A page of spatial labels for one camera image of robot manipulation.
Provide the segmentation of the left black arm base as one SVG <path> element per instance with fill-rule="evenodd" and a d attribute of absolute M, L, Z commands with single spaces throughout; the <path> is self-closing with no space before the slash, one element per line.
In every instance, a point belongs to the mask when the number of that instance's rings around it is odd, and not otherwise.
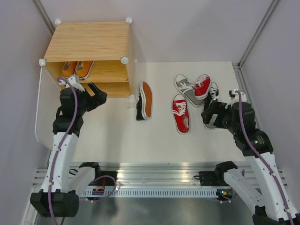
<path fill-rule="evenodd" d="M 95 173 L 90 180 L 88 188 L 90 193 L 86 195 L 89 200 L 100 201 L 115 194 L 117 191 L 117 172 L 101 171 L 100 165 L 97 162 L 82 163 L 79 169 L 91 168 Z"/>

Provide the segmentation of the red sneaker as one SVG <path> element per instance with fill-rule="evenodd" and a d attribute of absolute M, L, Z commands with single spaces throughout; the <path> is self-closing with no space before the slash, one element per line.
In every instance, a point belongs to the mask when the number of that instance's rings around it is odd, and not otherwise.
<path fill-rule="evenodd" d="M 187 100 L 182 94 L 177 94 L 172 101 L 172 114 L 176 123 L 176 128 L 180 134 L 189 131 L 189 111 Z"/>
<path fill-rule="evenodd" d="M 207 74 L 202 74 L 195 84 L 195 97 L 197 100 L 205 99 L 211 88 L 211 78 Z"/>

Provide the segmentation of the red sneaker back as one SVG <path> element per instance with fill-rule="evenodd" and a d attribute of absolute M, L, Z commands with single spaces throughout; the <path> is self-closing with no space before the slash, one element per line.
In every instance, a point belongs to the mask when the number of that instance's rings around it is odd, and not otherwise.
<path fill-rule="evenodd" d="M 195 84 L 195 97 L 197 100 L 205 99 L 211 88 L 211 78 L 207 74 L 202 74 Z"/>

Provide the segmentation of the grey sneaker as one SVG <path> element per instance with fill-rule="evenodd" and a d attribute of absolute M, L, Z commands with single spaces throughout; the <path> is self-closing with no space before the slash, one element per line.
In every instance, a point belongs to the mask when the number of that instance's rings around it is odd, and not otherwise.
<path fill-rule="evenodd" d="M 198 100 L 195 97 L 194 85 L 182 74 L 176 75 L 174 79 L 176 89 L 195 107 L 200 107 L 203 100 Z"/>
<path fill-rule="evenodd" d="M 216 126 L 214 125 L 213 122 L 210 122 L 209 124 L 204 124 L 204 127 L 205 127 L 206 129 L 208 129 L 208 130 L 219 129 L 218 127 L 216 127 Z"/>

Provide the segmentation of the aluminium mounting rail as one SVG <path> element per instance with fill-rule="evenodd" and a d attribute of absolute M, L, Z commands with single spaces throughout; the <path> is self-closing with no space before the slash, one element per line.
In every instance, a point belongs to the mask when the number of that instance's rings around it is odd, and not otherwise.
<path fill-rule="evenodd" d="M 100 163 L 101 171 L 117 173 L 119 188 L 199 188 L 193 177 L 200 171 L 213 171 L 214 165 L 199 163 L 132 164 Z"/>

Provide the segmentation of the wooden two-shelf shoe cabinet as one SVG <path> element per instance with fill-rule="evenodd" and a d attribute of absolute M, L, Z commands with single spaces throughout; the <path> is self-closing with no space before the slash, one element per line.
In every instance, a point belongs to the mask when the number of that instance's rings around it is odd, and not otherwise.
<path fill-rule="evenodd" d="M 117 22 L 61 22 L 39 65 L 56 79 L 66 65 L 90 64 L 89 76 L 80 84 L 92 94 L 93 82 L 109 97 L 128 97 L 133 93 L 135 55 L 132 19 Z"/>

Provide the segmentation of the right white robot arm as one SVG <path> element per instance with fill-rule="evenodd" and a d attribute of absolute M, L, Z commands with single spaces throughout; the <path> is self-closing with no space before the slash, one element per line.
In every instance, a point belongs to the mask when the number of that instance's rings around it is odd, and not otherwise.
<path fill-rule="evenodd" d="M 256 128 L 251 104 L 236 101 L 228 105 L 213 100 L 201 116 L 204 124 L 213 123 L 233 135 L 236 146 L 256 176 L 260 190 L 257 191 L 246 181 L 232 161 L 216 165 L 215 182 L 234 189 L 250 209 L 255 225 L 298 225 L 300 214 L 281 181 L 269 137 Z"/>

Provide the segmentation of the grey sneaker back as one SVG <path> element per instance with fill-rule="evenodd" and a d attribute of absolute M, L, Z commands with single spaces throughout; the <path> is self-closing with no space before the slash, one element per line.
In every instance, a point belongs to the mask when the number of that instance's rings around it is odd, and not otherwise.
<path fill-rule="evenodd" d="M 176 75 L 174 79 L 176 89 L 195 107 L 200 107 L 203 100 L 198 100 L 195 97 L 194 85 L 182 74 Z"/>

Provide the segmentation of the black sneaker back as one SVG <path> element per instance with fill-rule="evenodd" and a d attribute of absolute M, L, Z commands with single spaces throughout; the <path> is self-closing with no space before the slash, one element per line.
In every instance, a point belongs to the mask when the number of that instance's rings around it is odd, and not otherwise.
<path fill-rule="evenodd" d="M 208 92 L 208 95 L 204 100 L 204 106 L 203 106 L 202 111 L 203 112 L 206 111 L 209 108 L 209 106 L 213 100 L 218 101 L 218 99 L 219 99 L 218 96 L 219 96 L 218 85 L 215 82 L 212 82 L 210 90 Z"/>

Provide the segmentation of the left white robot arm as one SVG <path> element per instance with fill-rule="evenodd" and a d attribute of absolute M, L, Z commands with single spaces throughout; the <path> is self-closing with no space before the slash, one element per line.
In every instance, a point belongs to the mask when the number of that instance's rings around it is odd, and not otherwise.
<path fill-rule="evenodd" d="M 30 203 L 45 218 L 73 218 L 79 209 L 79 198 L 86 187 L 102 181 L 97 162 L 85 162 L 69 178 L 71 159 L 83 126 L 86 112 L 104 104 L 107 94 L 94 83 L 88 84 L 93 95 L 81 85 L 66 83 L 60 92 L 60 107 L 53 122 L 53 145 L 48 170 L 41 188 L 31 193 Z"/>

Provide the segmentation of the red sneaker front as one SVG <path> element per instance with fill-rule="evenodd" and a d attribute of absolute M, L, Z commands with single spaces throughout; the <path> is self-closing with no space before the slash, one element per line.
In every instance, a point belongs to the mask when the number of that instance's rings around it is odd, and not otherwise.
<path fill-rule="evenodd" d="M 189 131 L 189 111 L 187 100 L 182 94 L 177 94 L 172 101 L 172 114 L 176 123 L 176 128 L 180 134 Z"/>

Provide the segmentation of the left aluminium frame post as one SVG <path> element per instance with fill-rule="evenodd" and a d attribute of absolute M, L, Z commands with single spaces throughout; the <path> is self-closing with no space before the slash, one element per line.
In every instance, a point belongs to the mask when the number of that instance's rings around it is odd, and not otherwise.
<path fill-rule="evenodd" d="M 53 26 L 50 17 L 48 15 L 48 13 L 46 12 L 41 0 L 32 0 L 31 1 L 33 3 L 33 5 L 35 6 L 37 12 L 39 13 L 42 21 L 44 22 L 47 30 L 49 31 L 49 33 L 51 34 L 51 36 L 54 34 L 55 31 L 55 27 Z"/>

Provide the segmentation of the aluminium frame post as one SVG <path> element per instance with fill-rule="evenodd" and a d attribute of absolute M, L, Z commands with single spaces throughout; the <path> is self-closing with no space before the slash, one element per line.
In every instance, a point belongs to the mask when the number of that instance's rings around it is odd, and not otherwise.
<path fill-rule="evenodd" d="M 49 33 L 51 34 L 51 36 L 54 34 L 55 31 L 55 27 L 53 26 L 50 17 L 48 15 L 48 13 L 46 12 L 41 0 L 32 0 L 31 1 L 33 3 L 33 5 L 35 6 L 37 12 L 39 13 L 42 21 L 44 22 L 47 30 L 49 31 Z"/>
<path fill-rule="evenodd" d="M 265 127 L 265 116 L 267 115 L 267 103 L 262 97 L 270 94 L 267 78 L 267 59 L 270 59 L 270 51 L 263 44 L 263 38 L 267 35 L 267 28 L 271 20 L 281 5 L 281 0 L 245 0 L 244 3 L 254 5 L 254 8 L 247 7 L 248 14 L 252 16 L 254 22 L 244 22 L 237 26 L 237 31 L 250 32 L 250 39 L 244 45 L 244 51 L 239 61 L 232 64 L 239 87 L 248 97 L 249 102 L 255 110 L 255 121 L 258 128 L 271 135 Z"/>

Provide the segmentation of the grey sneaker right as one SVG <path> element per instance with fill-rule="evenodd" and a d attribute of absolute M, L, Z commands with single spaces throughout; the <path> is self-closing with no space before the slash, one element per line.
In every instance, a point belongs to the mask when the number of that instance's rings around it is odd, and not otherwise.
<path fill-rule="evenodd" d="M 204 124 L 204 127 L 205 127 L 206 129 L 208 129 L 208 130 L 219 129 L 218 127 L 216 127 L 216 126 L 214 125 L 213 122 L 210 122 L 209 124 Z"/>

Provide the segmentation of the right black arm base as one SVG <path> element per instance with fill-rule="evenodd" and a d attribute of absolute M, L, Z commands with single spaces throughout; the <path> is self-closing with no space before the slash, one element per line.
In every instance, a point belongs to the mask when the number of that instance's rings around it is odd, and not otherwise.
<path fill-rule="evenodd" d="M 216 200 L 220 203 L 231 203 L 237 195 L 234 194 L 233 188 L 225 182 L 224 173 L 237 168 L 232 161 L 222 162 L 216 165 L 214 171 L 199 171 L 194 179 L 198 180 L 202 187 L 226 187 L 225 190 L 217 191 Z"/>

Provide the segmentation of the right aluminium frame post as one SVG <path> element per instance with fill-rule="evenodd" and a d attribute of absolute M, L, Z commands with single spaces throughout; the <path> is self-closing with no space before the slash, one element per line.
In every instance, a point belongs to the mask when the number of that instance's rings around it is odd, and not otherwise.
<path fill-rule="evenodd" d="M 244 45 L 244 51 L 239 61 L 232 64 L 239 87 L 248 97 L 249 102 L 255 110 L 255 121 L 258 128 L 271 135 L 265 127 L 265 116 L 267 115 L 267 103 L 262 97 L 270 94 L 267 78 L 267 59 L 270 59 L 270 51 L 263 44 L 263 38 L 267 35 L 267 28 L 271 20 L 281 5 L 281 0 L 245 0 L 244 3 L 254 5 L 254 8 L 247 7 L 248 14 L 252 16 L 254 22 L 244 22 L 237 26 L 237 31 L 250 32 L 250 39 Z"/>

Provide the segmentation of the black sneaker orange sole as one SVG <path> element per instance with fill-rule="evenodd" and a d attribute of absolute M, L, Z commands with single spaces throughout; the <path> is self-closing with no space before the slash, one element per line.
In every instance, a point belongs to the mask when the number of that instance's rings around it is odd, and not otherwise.
<path fill-rule="evenodd" d="M 150 86 L 143 81 L 139 87 L 139 94 L 129 96 L 130 106 L 136 107 L 136 120 L 148 120 L 152 117 L 153 95 Z"/>

